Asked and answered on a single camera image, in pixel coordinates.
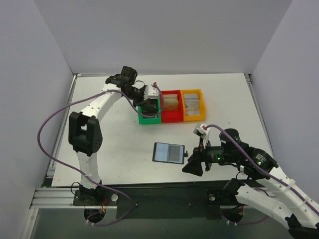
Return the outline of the black leather card holder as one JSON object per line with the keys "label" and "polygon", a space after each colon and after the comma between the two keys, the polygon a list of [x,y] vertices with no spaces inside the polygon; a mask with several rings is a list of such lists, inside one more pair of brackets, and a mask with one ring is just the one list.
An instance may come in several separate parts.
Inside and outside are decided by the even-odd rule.
{"label": "black leather card holder", "polygon": [[153,162],[184,164],[188,151],[184,145],[155,142],[153,149]]}

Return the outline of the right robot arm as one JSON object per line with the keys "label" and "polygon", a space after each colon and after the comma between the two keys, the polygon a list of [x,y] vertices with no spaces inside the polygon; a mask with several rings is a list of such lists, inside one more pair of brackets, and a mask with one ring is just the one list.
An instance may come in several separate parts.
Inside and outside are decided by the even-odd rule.
{"label": "right robot arm", "polygon": [[194,134],[199,136],[199,145],[193,149],[184,173],[202,176],[213,163],[234,166],[239,173],[249,176],[267,188],[275,198],[251,188],[246,183],[232,178],[223,189],[223,199],[229,204],[236,201],[250,206],[283,225],[295,239],[319,237],[319,205],[304,193],[294,179],[289,178],[277,161],[267,152],[241,141],[236,129],[220,129],[220,146],[209,142],[211,128],[217,125],[198,124]]}

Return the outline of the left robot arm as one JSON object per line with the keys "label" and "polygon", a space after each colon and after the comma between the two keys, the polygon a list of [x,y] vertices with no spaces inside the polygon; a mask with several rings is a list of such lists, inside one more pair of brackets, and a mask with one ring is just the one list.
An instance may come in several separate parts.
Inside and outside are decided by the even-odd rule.
{"label": "left robot arm", "polygon": [[137,88],[134,86],[137,76],[135,69],[124,66],[121,73],[106,79],[101,93],[88,106],[69,116],[68,141],[77,155],[81,171],[79,194],[91,205],[99,204],[105,192],[98,173],[97,152],[103,142],[100,122],[107,111],[122,97],[134,110],[145,109],[145,113],[138,113],[144,118],[156,118],[163,111],[163,105],[158,102],[162,93],[157,84]]}

